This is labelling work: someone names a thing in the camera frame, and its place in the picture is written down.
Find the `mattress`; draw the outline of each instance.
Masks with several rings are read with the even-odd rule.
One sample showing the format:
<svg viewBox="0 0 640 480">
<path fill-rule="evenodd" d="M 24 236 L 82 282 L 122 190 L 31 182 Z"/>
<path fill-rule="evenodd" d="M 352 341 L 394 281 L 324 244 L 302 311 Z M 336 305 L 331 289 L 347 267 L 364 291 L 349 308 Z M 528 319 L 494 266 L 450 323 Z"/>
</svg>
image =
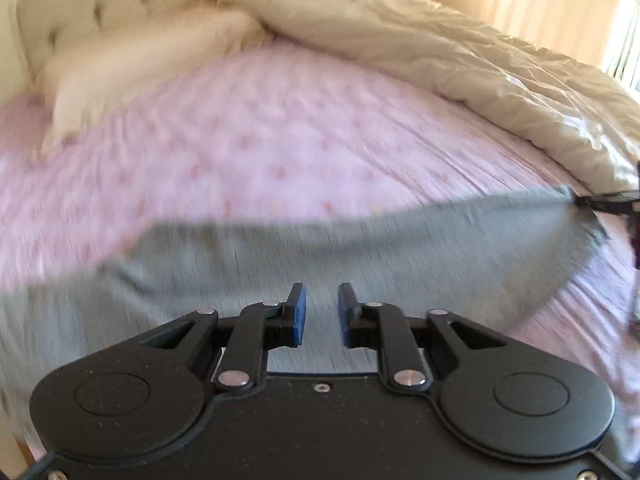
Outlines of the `mattress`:
<svg viewBox="0 0 640 480">
<path fill-rule="evenodd" d="M 46 160 L 49 118 L 0 110 L 0 289 L 125 250 L 154 222 L 330 221 L 551 184 L 565 170 L 465 108 L 284 40 L 196 70 Z M 640 450 L 640 345 L 626 333 L 632 257 L 610 240 L 512 334 L 605 378 Z"/>
</svg>

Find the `pillow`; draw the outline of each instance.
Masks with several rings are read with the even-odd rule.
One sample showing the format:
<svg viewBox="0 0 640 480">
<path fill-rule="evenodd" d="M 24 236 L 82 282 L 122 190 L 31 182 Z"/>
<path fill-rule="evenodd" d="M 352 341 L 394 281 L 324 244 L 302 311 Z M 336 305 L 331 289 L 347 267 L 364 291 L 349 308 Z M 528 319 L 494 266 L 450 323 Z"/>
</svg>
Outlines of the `pillow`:
<svg viewBox="0 0 640 480">
<path fill-rule="evenodd" d="M 52 57 L 36 80 L 52 113 L 41 154 L 183 72 L 270 37 L 242 10 L 199 5 L 105 33 Z"/>
</svg>

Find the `silver screw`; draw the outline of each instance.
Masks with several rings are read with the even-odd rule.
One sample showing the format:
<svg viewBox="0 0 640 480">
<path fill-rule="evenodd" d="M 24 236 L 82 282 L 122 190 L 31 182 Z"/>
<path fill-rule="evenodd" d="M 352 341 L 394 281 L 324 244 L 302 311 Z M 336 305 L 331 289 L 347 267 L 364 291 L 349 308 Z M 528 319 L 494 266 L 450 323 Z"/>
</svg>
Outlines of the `silver screw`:
<svg viewBox="0 0 640 480">
<path fill-rule="evenodd" d="M 240 388 L 249 383 L 249 374 L 242 370 L 226 370 L 218 376 L 218 382 L 228 388 Z"/>
<path fill-rule="evenodd" d="M 420 386 L 427 381 L 427 377 L 418 370 L 400 370 L 394 375 L 394 381 L 402 386 Z"/>
<path fill-rule="evenodd" d="M 314 384 L 314 391 L 319 394 L 327 394 L 331 391 L 331 386 L 327 383 Z"/>
</svg>

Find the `beige comforter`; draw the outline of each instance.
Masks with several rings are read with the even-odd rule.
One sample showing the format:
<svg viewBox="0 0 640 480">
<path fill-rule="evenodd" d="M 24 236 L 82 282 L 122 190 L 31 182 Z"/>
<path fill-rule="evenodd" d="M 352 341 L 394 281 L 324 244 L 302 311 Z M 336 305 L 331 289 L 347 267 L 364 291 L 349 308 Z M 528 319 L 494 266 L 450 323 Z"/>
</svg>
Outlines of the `beige comforter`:
<svg viewBox="0 0 640 480">
<path fill-rule="evenodd" d="M 592 192 L 638 186 L 640 105 L 613 79 L 431 0 L 221 0 L 275 32 L 466 104 Z"/>
</svg>

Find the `gray cloth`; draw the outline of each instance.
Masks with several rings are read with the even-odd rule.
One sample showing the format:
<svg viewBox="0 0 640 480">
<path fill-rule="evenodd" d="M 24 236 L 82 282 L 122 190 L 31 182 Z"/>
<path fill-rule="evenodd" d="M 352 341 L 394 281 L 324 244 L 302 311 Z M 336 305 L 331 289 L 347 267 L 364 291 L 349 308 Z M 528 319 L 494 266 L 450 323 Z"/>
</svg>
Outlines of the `gray cloth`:
<svg viewBox="0 0 640 480">
<path fill-rule="evenodd" d="M 356 221 L 302 225 L 157 226 L 97 269 L 0 298 L 0 386 L 19 424 L 36 382 L 63 364 L 201 306 L 232 316 L 247 304 L 308 290 L 299 349 L 270 369 L 376 369 L 372 351 L 341 346 L 337 287 L 423 316 L 446 308 L 506 330 L 542 307 L 605 234 L 567 189 L 444 203 Z"/>
</svg>

